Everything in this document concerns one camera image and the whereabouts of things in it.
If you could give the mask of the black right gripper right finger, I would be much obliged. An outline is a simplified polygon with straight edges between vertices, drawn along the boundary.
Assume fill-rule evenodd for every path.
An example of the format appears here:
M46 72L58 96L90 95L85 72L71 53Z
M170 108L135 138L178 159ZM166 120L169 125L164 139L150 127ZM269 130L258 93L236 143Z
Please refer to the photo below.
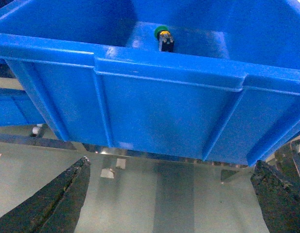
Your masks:
M250 181L269 232L300 233L300 186L261 160Z

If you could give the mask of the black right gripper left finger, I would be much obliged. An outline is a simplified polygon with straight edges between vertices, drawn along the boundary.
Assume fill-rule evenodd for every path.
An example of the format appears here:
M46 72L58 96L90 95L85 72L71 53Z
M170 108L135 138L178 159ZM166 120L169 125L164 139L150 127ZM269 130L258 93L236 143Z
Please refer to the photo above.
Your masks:
M0 233L72 233L90 180L90 161L81 157L33 196L0 217Z

